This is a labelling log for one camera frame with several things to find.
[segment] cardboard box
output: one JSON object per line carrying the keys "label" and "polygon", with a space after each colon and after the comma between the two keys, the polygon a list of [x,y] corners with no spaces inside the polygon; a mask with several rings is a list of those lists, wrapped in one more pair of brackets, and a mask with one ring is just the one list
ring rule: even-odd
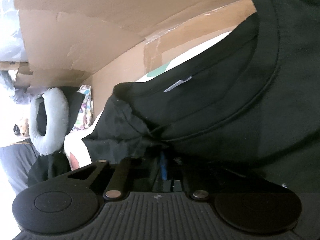
{"label": "cardboard box", "polygon": [[0,62],[0,70],[18,70],[20,67],[28,66],[27,62]]}
{"label": "cardboard box", "polygon": [[90,82],[95,116],[114,85],[232,30],[255,10],[251,0],[15,0],[15,7],[30,85]]}

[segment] white surface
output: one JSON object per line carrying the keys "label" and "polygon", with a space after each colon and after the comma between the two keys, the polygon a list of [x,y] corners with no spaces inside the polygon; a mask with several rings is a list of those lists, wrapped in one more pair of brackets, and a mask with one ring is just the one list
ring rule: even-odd
{"label": "white surface", "polygon": [[153,78],[154,77],[148,77],[147,75],[144,75],[142,78],[139,78],[136,82],[147,82]]}
{"label": "white surface", "polygon": [[231,32],[226,32],[226,33],[220,34],[219,36],[214,37],[211,40],[205,41],[204,43],[201,43],[198,46],[195,46],[192,49],[187,50],[185,53],[182,53],[181,55],[179,55],[175,59],[173,59],[169,63],[169,65],[167,66],[167,69],[165,71],[168,71],[168,70],[182,64],[183,62],[186,62],[187,60],[199,55],[201,52],[205,51],[206,49],[217,44],[219,41],[223,40],[229,33],[231,33]]}

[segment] black cloth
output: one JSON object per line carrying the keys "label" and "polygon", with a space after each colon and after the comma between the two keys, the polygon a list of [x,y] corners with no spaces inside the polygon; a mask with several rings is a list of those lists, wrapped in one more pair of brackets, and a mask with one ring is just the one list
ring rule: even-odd
{"label": "black cloth", "polygon": [[55,178],[71,171],[68,158],[63,152],[39,156],[28,174],[28,186]]}
{"label": "black cloth", "polygon": [[0,148],[0,164],[17,195],[28,187],[28,173],[40,156],[30,139]]}
{"label": "black cloth", "polygon": [[[69,124],[67,134],[71,132],[73,126],[76,123],[79,109],[81,108],[82,102],[85,95],[77,92],[78,87],[59,87],[59,89],[65,95],[68,105],[69,105]],[[37,127],[39,134],[44,136],[47,128],[47,114],[45,112],[44,103],[39,104],[39,110],[37,114]]]}
{"label": "black cloth", "polygon": [[171,147],[320,192],[320,0],[253,3],[257,13],[218,44],[151,81],[115,86],[83,139],[91,159]]}

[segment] black t-shirt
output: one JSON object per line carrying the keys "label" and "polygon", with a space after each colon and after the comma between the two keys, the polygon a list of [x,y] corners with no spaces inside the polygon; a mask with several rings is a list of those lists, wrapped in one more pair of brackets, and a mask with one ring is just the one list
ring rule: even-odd
{"label": "black t-shirt", "polygon": [[115,86],[83,139],[91,159],[171,147],[320,192],[320,0],[253,3],[257,13],[218,44],[148,82]]}

